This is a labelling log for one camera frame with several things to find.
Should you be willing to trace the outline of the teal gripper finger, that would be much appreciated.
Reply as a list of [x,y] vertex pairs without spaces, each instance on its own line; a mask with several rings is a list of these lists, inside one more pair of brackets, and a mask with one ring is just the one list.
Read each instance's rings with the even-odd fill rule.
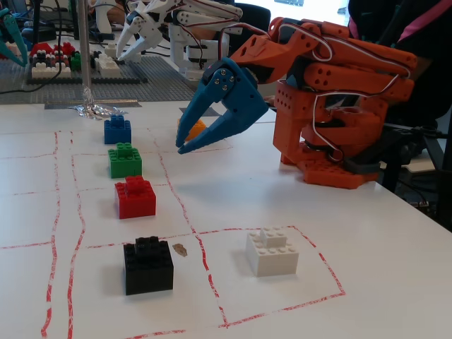
[[[16,56],[6,45],[15,43],[20,57]],[[28,49],[23,41],[15,17],[8,8],[1,9],[1,56],[10,59],[16,64],[25,67],[28,64]]]

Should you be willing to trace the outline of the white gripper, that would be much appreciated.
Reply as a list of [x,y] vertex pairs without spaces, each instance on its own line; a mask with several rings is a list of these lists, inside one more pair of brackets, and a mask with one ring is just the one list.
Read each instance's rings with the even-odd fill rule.
[[[147,49],[153,49],[162,40],[159,18],[155,20],[146,6],[146,3],[138,1],[135,9],[124,21],[124,28],[117,42],[116,56],[119,61],[128,59]],[[136,38],[136,41],[126,49],[126,44],[133,35],[139,35],[139,38]]]

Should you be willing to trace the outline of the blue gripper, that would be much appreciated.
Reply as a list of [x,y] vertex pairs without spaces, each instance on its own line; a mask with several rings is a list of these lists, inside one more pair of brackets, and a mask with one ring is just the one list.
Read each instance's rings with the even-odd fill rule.
[[[221,102],[226,112],[197,137],[186,142],[196,122],[214,102]],[[251,72],[230,58],[217,61],[204,72],[193,99],[179,121],[176,137],[178,153],[190,153],[246,131],[267,111],[268,105],[258,92],[257,81]]]

